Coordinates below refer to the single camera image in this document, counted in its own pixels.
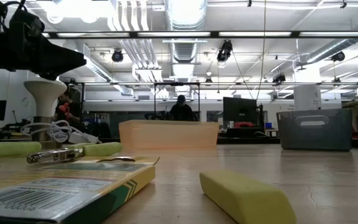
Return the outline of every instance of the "barcode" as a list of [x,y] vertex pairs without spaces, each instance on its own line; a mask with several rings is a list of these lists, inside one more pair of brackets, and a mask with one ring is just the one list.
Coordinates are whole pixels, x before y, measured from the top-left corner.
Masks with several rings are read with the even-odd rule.
[[74,197],[76,193],[54,189],[5,190],[0,192],[0,208],[28,211],[46,210]]

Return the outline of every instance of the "cable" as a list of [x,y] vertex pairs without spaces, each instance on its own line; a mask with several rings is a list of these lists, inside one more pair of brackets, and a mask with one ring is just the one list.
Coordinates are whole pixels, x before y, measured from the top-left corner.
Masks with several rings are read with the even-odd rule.
[[[66,126],[58,126],[58,124],[61,124],[61,123],[66,124]],[[27,133],[24,131],[25,128],[29,128],[31,126],[40,126],[40,125],[48,126],[48,127],[41,128],[36,131],[32,131],[31,133]],[[50,123],[32,123],[32,124],[27,124],[20,128],[20,132],[25,136],[31,136],[35,133],[40,133],[42,131],[46,131],[49,137],[51,137],[54,141],[59,142],[59,143],[65,142],[70,137],[70,135],[73,133],[78,133],[86,139],[88,139],[88,136],[90,136],[89,134],[82,133],[80,130],[78,130],[74,127],[71,127],[70,124],[65,120],[56,121],[52,124],[50,124]]]
[[262,47],[262,68],[260,69],[260,82],[258,88],[258,95],[256,95],[256,100],[258,100],[260,93],[260,86],[262,84],[262,79],[264,77],[264,60],[265,60],[265,42],[266,42],[266,1],[265,0],[265,15],[264,15],[264,46]]
[[242,75],[242,72],[241,72],[239,63],[237,62],[237,59],[236,59],[236,55],[234,54],[234,50],[231,50],[231,51],[233,52],[233,57],[234,57],[234,60],[236,61],[237,68],[239,69],[239,73],[240,73],[240,75],[241,75],[242,81],[246,84],[246,87],[247,87],[247,89],[248,89],[249,95],[251,96],[252,99],[254,99],[254,97],[252,96],[251,91],[250,91],[249,88],[248,88],[247,82],[246,82],[244,76]]

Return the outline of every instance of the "light green object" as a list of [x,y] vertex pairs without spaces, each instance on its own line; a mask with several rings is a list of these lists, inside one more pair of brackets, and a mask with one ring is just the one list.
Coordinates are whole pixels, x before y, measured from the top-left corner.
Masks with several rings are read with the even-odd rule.
[[0,142],[1,156],[18,156],[41,151],[39,142]]
[[93,144],[84,146],[83,149],[85,156],[111,156],[122,151],[122,144],[119,142]]
[[229,170],[200,173],[204,193],[240,224],[296,224],[287,196],[268,184]]
[[84,148],[84,146],[90,146],[90,145],[94,145],[94,144],[95,143],[85,142],[85,143],[78,143],[78,144],[74,144],[74,145],[64,146],[64,148],[67,148],[67,149],[82,149],[82,148]]

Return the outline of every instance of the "gray plastic bin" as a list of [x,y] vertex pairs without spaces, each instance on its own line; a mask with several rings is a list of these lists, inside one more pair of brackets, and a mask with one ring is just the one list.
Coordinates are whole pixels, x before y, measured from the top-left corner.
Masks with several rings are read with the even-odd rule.
[[352,111],[349,109],[277,113],[283,149],[352,149]]

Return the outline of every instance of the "cardboard box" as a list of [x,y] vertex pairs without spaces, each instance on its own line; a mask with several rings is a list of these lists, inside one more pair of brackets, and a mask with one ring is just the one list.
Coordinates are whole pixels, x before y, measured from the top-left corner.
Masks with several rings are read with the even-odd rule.
[[158,160],[84,157],[0,175],[0,223],[100,223],[154,179]]
[[131,120],[119,123],[121,144],[128,149],[216,148],[219,123]]

